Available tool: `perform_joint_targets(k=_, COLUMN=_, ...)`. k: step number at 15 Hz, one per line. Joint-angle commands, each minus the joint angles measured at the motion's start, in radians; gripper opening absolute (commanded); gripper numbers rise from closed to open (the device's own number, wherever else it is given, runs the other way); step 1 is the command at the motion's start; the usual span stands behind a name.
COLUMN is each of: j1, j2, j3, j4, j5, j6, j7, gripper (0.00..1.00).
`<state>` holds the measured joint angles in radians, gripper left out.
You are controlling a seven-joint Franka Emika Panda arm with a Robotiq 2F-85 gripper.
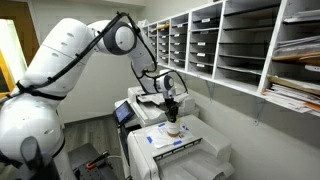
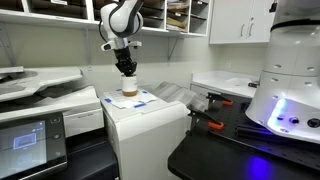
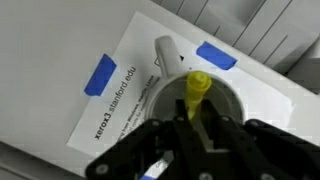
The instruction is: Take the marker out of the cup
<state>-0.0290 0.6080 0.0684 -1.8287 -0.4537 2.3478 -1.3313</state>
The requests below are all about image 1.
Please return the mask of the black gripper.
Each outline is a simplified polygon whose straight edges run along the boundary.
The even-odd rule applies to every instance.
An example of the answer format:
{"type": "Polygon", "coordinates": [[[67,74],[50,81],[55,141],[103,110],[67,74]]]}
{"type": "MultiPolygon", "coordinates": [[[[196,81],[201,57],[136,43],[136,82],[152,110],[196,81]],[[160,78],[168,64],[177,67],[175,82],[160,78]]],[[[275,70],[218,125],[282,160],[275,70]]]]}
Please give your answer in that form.
{"type": "Polygon", "coordinates": [[[167,110],[165,112],[168,121],[171,123],[175,123],[177,120],[178,107],[176,102],[173,99],[166,99],[165,104],[167,106],[167,110]]]}

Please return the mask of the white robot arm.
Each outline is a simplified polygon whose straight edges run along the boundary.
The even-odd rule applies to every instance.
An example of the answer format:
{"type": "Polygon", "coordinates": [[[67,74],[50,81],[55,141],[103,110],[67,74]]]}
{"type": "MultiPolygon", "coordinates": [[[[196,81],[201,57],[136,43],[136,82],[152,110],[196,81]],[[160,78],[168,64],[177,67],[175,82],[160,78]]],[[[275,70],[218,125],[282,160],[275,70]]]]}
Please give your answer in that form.
{"type": "Polygon", "coordinates": [[[171,109],[174,80],[167,72],[151,76],[157,68],[150,44],[129,15],[119,12],[111,20],[85,24],[62,19],[47,35],[13,91],[1,99],[1,161],[15,166],[13,180],[76,180],[65,150],[56,109],[73,90],[95,52],[126,55],[142,89],[162,93],[171,109]]]}

